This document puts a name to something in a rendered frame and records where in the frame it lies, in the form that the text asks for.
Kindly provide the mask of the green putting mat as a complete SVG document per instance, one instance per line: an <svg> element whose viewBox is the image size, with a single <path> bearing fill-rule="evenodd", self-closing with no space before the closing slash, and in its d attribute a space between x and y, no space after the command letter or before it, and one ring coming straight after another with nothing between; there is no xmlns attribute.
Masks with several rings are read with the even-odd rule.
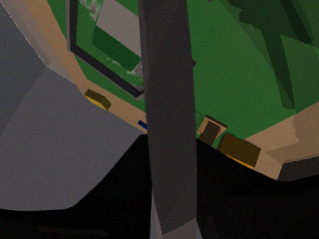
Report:
<svg viewBox="0 0 319 239"><path fill-rule="evenodd" d="M215 150L226 133L245 139L318 103L319 0L186 4L196 130L206 116L227 124ZM93 33L76 25L77 47L142 92L143 67L128 72L93 47Z"/></svg>

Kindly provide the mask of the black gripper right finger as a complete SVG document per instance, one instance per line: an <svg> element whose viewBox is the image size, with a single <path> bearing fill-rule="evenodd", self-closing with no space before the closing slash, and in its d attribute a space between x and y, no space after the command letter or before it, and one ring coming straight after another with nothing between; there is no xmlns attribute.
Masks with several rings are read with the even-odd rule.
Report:
<svg viewBox="0 0 319 239"><path fill-rule="evenodd" d="M319 174L280 182L196 139L196 222L203 239L280 239L319 211Z"/></svg>

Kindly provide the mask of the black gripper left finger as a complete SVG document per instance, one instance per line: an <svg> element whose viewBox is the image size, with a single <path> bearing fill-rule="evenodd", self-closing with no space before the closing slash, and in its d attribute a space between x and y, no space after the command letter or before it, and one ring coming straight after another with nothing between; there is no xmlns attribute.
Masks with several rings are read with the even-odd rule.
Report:
<svg viewBox="0 0 319 239"><path fill-rule="evenodd" d="M152 191L149 137L140 134L75 206L51 211L0 208L0 239L151 239Z"/></svg>

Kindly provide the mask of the red and grey golf putter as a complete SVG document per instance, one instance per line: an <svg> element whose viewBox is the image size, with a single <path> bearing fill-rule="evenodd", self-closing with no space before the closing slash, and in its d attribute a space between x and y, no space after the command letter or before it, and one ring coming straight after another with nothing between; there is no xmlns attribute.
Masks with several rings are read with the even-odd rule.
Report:
<svg viewBox="0 0 319 239"><path fill-rule="evenodd" d="M157 234L196 239L194 71L186 0L139 0Z"/></svg>

